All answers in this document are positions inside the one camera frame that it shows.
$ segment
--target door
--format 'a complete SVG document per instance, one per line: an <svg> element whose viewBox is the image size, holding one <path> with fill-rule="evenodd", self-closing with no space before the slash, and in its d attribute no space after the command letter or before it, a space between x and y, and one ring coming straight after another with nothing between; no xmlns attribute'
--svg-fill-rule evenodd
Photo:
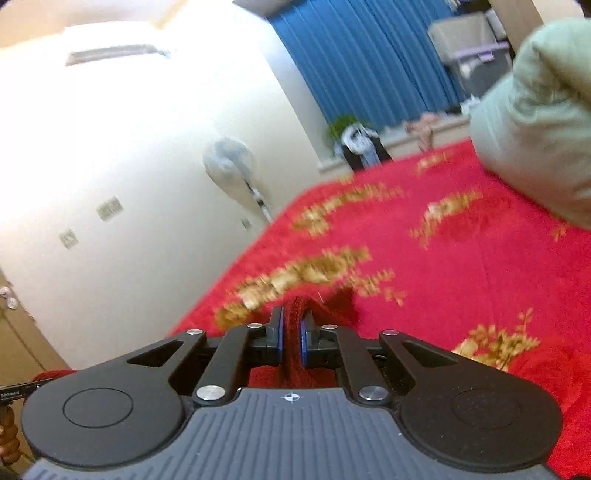
<svg viewBox="0 0 591 480"><path fill-rule="evenodd" d="M9 292L0 297L0 385L27 382L44 371L68 368L36 327L33 318L22 308L12 285L0 270L0 291L4 286L9 288ZM15 402L12 408L21 430L22 400ZM22 473L33 462L33 455L22 432L19 432L18 438L22 456L9 469Z"/></svg>

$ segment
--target gray gripper base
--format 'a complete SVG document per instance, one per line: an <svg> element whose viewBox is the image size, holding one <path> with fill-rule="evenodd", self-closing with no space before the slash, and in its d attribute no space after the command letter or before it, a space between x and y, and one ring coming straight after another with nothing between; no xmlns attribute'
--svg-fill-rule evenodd
<svg viewBox="0 0 591 480"><path fill-rule="evenodd" d="M246 388L197 410L170 445L144 461L88 472L47 460L25 480L556 480L542 465L510 473L454 469L417 450L383 408L340 388Z"/></svg>

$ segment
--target bed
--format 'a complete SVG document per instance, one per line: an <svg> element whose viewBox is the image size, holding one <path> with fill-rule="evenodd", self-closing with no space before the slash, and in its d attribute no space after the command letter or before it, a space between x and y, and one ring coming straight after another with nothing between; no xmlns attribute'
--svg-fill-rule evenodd
<svg viewBox="0 0 591 480"><path fill-rule="evenodd" d="M589 252L590 232L486 173L465 141L303 193L175 332L220 335L348 289L360 336L397 329L550 390L565 418L550 463L589 474Z"/></svg>

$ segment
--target storage box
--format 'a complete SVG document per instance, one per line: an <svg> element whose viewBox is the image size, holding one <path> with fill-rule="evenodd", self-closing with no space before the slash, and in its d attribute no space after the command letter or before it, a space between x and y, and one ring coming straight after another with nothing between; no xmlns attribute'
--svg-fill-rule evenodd
<svg viewBox="0 0 591 480"><path fill-rule="evenodd" d="M482 12L438 20L431 24L427 32L444 64L450 64L452 55L460 50L496 42L495 34Z"/></svg>
<svg viewBox="0 0 591 480"><path fill-rule="evenodd" d="M481 98L511 71L507 42L460 50L450 56L449 68L468 95Z"/></svg>

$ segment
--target green pillow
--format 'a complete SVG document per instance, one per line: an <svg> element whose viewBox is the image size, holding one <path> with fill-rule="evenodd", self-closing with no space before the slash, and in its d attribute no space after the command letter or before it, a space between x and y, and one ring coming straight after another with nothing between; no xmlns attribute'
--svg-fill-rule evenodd
<svg viewBox="0 0 591 480"><path fill-rule="evenodd" d="M591 230L591 20L545 25L472 113L482 164Z"/></svg>

